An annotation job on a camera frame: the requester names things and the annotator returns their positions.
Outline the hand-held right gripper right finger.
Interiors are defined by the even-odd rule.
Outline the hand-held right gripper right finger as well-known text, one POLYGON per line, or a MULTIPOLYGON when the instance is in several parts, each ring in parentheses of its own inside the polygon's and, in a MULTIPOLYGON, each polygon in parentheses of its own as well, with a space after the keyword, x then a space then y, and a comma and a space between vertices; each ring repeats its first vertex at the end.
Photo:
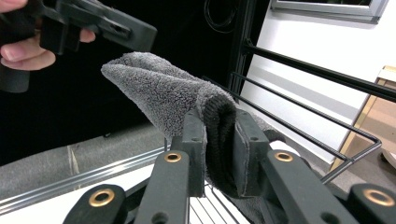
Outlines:
POLYGON ((233 178, 239 196, 259 201, 265 224, 359 224, 300 156, 271 149, 242 110, 234 124, 233 178))

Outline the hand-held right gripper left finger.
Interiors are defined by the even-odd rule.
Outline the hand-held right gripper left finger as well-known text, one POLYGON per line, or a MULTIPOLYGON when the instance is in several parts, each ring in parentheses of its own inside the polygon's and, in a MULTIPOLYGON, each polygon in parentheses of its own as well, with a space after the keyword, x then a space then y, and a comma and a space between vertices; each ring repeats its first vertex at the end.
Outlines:
POLYGON ((189 224, 190 197, 202 197, 204 183, 205 128, 193 109, 182 135, 157 157, 134 224, 189 224))

